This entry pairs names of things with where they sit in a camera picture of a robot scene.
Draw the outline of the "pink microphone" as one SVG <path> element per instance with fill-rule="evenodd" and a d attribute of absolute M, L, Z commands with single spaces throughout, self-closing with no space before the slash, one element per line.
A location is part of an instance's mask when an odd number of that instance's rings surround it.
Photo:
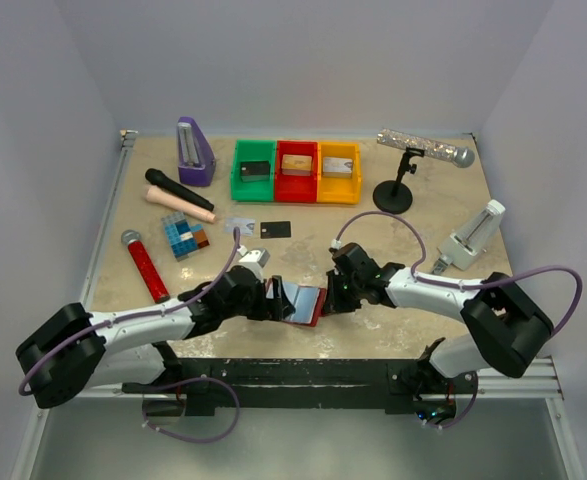
<path fill-rule="evenodd" d="M 213 212 L 196 206 L 195 204 L 183 200 L 175 195 L 167 193 L 156 186 L 146 186 L 143 196 L 150 203 L 155 203 L 167 208 L 174 209 L 206 223 L 214 224 L 217 220 L 217 217 Z"/>

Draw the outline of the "silver card stack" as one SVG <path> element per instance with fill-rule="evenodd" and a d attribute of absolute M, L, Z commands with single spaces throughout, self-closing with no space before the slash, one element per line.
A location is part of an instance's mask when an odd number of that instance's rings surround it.
<path fill-rule="evenodd" d="M 351 178 L 353 160 L 345 157 L 325 156 L 322 159 L 322 175 L 329 178 Z"/>

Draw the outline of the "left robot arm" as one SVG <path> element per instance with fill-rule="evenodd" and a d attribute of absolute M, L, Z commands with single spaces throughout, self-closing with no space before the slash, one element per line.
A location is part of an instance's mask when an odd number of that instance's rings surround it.
<path fill-rule="evenodd" d="M 60 406 L 88 387 L 99 366 L 122 352 L 199 337 L 244 317 L 283 321 L 295 311 L 294 284 L 279 275 L 259 279 L 235 265 L 213 281 L 163 304 L 120 312 L 90 312 L 79 302 L 61 307 L 16 349 L 24 377 L 21 396 L 42 409 Z"/>

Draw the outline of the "aluminium frame rail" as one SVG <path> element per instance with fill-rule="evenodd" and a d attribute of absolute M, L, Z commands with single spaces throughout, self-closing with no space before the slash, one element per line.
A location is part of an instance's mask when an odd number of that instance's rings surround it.
<path fill-rule="evenodd" d="M 99 279 L 103 255 L 110 238 L 113 215 L 117 209 L 117 204 L 121 193 L 121 184 L 125 179 L 129 160 L 133 153 L 134 145 L 138 136 L 139 132 L 137 130 L 127 129 L 121 131 L 121 146 L 113 182 L 106 198 L 105 208 L 101 217 L 99 228 L 97 230 L 95 243 L 88 262 L 87 272 L 85 274 L 82 290 L 79 296 L 79 301 L 84 306 L 90 305 L 94 296 L 94 291 Z"/>

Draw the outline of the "grey credit card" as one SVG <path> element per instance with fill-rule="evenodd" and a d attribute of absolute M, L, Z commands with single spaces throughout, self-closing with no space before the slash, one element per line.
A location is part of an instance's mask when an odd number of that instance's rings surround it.
<path fill-rule="evenodd" d="M 269 221 L 260 223 L 261 239 L 290 238 L 292 225 L 290 221 Z"/>

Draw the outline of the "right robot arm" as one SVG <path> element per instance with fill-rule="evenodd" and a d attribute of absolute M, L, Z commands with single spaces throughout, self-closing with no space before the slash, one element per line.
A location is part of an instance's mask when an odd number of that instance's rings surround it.
<path fill-rule="evenodd" d="M 403 264 L 380 266 L 357 243 L 331 253 L 324 315 L 353 312 L 365 301 L 426 311 L 466 326 L 467 335 L 439 339 L 419 358 L 418 378 L 428 391 L 440 392 L 454 377 L 484 368 L 520 378 L 551 337 L 551 320 L 499 272 L 485 281 L 447 286 L 433 275 L 415 278 Z"/>

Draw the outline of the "black microphone stand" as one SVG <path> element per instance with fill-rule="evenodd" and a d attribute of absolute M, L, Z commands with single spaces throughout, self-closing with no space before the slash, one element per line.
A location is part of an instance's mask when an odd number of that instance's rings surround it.
<path fill-rule="evenodd" d="M 407 185 L 403 183 L 403 177 L 409 173 L 414 174 L 417 165 L 411 162 L 413 157 L 423 158 L 425 151 L 418 148 L 408 148 L 400 160 L 396 178 L 379 183 L 373 191 L 373 202 L 383 212 L 402 214 L 413 203 L 413 195 Z"/>

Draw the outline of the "purple metronome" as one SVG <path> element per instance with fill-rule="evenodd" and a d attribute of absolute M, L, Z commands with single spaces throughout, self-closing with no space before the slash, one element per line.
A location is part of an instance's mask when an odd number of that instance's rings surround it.
<path fill-rule="evenodd" d="M 216 158 L 195 119 L 180 117 L 176 137 L 180 182 L 187 186 L 208 187 L 216 170 Z"/>

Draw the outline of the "gold card stack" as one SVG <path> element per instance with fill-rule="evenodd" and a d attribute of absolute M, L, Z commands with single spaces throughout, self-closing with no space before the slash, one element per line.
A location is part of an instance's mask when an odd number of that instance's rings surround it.
<path fill-rule="evenodd" d="M 281 160 L 281 172 L 287 176 L 310 176 L 313 158 L 308 155 L 285 154 Z"/>

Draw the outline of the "yellow plastic bin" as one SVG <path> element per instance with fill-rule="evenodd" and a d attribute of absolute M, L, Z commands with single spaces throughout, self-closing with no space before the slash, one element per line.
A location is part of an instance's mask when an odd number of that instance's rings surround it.
<path fill-rule="evenodd" d="M 321 141 L 317 153 L 317 202 L 357 204 L 362 189 L 359 144 Z"/>

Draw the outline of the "blue toy brick block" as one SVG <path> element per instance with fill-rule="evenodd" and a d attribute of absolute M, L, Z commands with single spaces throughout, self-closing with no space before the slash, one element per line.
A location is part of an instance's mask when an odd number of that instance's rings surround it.
<path fill-rule="evenodd" d="M 174 258 L 181 261 L 210 245 L 201 224 L 190 224 L 182 212 L 161 218 L 162 228 Z"/>

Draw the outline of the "black microphone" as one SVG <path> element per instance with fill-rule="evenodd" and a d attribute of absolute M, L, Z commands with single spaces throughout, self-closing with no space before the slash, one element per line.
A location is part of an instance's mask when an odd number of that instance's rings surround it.
<path fill-rule="evenodd" d="M 188 201 L 200 208 L 203 208 L 209 212 L 214 211 L 214 204 L 209 200 L 199 195 L 195 191 L 181 185 L 180 183 L 172 180 L 161 170 L 155 168 L 149 168 L 145 172 L 145 179 L 154 186 L 163 189 L 178 198 Z"/>

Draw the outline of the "blue credit card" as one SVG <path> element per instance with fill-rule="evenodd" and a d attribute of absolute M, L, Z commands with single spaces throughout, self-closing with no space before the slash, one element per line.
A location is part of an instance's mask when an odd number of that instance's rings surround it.
<path fill-rule="evenodd" d="M 255 220 L 249 218 L 231 217 L 224 223 L 224 231 L 232 235 L 253 236 L 255 231 Z"/>

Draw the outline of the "red leather card holder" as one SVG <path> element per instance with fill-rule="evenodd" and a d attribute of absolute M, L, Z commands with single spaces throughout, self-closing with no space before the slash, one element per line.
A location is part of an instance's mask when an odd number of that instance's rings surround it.
<path fill-rule="evenodd" d="M 266 302 L 268 280 L 265 284 Z M 293 282 L 283 281 L 284 289 L 289 300 L 294 304 L 295 313 L 286 320 L 272 320 L 269 308 L 269 319 L 272 321 L 284 322 L 292 325 L 315 327 L 320 316 L 326 294 L 325 288 L 299 285 Z"/>

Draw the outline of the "green plastic bin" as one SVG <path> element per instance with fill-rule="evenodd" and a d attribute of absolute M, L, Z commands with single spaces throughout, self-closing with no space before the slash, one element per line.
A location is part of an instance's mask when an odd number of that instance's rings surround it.
<path fill-rule="evenodd" d="M 230 176 L 234 201 L 274 201 L 276 146 L 274 140 L 236 141 Z"/>

